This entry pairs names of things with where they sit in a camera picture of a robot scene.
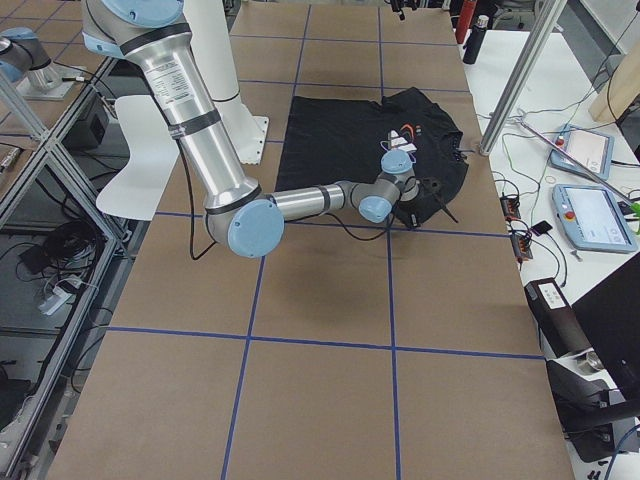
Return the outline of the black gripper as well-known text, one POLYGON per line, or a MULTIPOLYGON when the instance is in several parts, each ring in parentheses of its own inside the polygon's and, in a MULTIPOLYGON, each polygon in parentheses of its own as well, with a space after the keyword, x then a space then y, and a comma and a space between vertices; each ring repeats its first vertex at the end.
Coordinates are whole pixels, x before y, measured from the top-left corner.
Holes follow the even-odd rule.
POLYGON ((447 207, 440 190, 441 183, 431 177, 418 180, 417 194, 402 202, 402 222, 408 228, 418 228, 439 210, 442 210, 454 223, 458 219, 447 207))

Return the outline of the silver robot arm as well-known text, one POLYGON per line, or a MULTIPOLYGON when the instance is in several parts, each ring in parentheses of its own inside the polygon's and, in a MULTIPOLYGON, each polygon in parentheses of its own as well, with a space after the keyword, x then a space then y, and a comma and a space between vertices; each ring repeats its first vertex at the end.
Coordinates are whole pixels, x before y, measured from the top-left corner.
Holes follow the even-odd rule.
POLYGON ((137 65, 206 197, 211 238, 235 254, 275 249, 285 224, 354 209, 420 227, 459 193, 468 166, 451 117, 416 88, 380 101, 294 97, 276 189, 248 176, 192 50, 180 1, 86 1, 86 47, 137 65))

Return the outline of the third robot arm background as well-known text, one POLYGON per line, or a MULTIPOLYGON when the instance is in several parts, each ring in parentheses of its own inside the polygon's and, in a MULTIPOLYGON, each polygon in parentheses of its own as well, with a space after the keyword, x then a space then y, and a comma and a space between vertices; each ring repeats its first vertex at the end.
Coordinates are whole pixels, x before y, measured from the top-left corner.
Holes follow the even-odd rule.
POLYGON ((61 101, 72 87, 65 68, 55 65, 37 35, 27 27, 1 32, 1 72, 28 100, 61 101))

